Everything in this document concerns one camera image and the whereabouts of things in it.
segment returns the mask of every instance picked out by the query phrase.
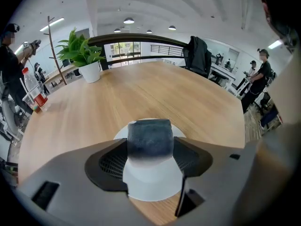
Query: white ceiling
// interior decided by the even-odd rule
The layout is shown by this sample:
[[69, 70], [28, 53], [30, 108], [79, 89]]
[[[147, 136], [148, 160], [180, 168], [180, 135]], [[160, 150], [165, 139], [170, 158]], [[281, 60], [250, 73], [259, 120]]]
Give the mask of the white ceiling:
[[[25, 0], [12, 19], [21, 26], [13, 49], [25, 40], [43, 38], [39, 30], [46, 25], [48, 15], [65, 18], [52, 27], [54, 32], [64, 24], [93, 24], [95, 20], [98, 35], [128, 26], [130, 30], [122, 32], [145, 33], [151, 29], [155, 35], [187, 37], [186, 41], [190, 35], [198, 35], [244, 51], [266, 48], [278, 39], [265, 21], [260, 0]], [[128, 16], [134, 24], [123, 23]], [[169, 31], [170, 25], [177, 30]], [[285, 48], [271, 53], [282, 58], [288, 54]]]

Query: potted plant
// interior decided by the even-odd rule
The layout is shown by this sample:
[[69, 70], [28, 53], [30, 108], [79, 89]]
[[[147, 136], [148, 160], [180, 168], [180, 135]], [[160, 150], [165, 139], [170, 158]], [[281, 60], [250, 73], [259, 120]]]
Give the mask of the potted plant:
[[74, 28], [69, 35], [69, 40], [61, 40], [56, 47], [63, 47], [57, 53], [60, 60], [71, 59], [73, 65], [79, 67], [80, 73], [83, 75], [87, 83], [93, 83], [100, 78], [100, 68], [98, 61], [104, 59], [99, 56], [102, 48], [97, 46], [89, 46], [89, 39], [85, 39], [83, 35], [77, 37]]

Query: black jacket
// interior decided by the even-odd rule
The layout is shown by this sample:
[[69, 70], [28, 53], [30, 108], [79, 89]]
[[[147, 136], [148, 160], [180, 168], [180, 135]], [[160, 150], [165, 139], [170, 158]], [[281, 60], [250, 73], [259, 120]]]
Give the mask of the black jacket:
[[199, 37], [191, 36], [187, 47], [183, 49], [186, 69], [208, 78], [211, 68], [211, 53], [207, 44]]

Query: ceiling light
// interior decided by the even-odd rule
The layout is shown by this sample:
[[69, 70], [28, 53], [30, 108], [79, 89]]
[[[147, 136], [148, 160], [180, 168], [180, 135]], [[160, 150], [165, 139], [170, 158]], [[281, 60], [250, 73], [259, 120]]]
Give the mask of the ceiling light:
[[133, 24], [135, 21], [131, 17], [127, 17], [123, 22], [125, 24]]
[[280, 44], [282, 44], [281, 40], [277, 40], [276, 42], [272, 43], [270, 46], [268, 46], [269, 49], [273, 49], [276, 48], [277, 46], [279, 46]]
[[168, 29], [169, 29], [169, 30], [176, 30], [175, 26], [173, 26], [173, 25], [169, 26]]
[[[56, 23], [58, 23], [58, 22], [61, 22], [61, 21], [63, 21], [63, 20], [64, 20], [64, 18], [62, 17], [62, 18], [60, 18], [60, 19], [58, 19], [58, 20], [52, 22], [51, 24], [49, 24], [49, 26], [52, 26], [52, 25], [54, 25], [54, 24], [56, 24]], [[45, 26], [44, 28], [42, 28], [40, 31], [42, 32], [42, 31], [46, 30], [47, 28], [48, 28], [48, 25]]]
[[15, 51], [15, 55], [23, 48], [23, 44]]

